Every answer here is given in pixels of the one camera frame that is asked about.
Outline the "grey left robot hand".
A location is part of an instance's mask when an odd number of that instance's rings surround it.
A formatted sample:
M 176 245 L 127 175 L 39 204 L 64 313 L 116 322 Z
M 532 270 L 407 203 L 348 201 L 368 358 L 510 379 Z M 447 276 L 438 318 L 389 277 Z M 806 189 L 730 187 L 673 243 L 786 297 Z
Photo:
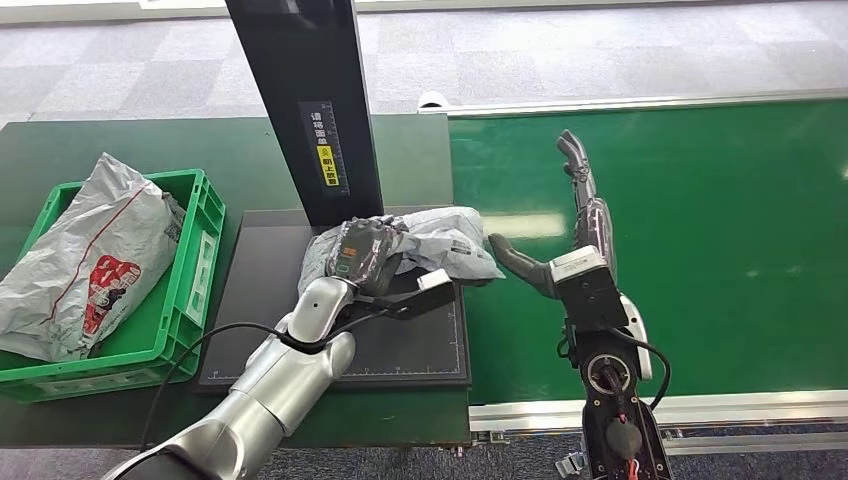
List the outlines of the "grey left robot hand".
M 392 216 L 353 218 L 339 227 L 326 261 L 327 276 L 353 284 L 361 295 L 385 294 L 400 265 L 396 252 L 403 229 L 394 225 Z

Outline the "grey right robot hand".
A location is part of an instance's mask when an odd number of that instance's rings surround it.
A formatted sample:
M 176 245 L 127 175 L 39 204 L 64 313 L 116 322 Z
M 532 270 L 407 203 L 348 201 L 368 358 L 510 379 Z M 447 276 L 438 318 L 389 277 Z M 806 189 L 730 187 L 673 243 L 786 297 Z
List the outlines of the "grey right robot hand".
M 570 177 L 576 207 L 574 246 L 593 246 L 616 278 L 612 221 L 607 203 L 597 194 L 588 155 L 579 138 L 564 130 L 557 138 L 558 150 L 565 156 L 564 171 Z M 514 249 L 500 233 L 488 235 L 497 262 L 547 298 L 557 299 L 552 268 Z

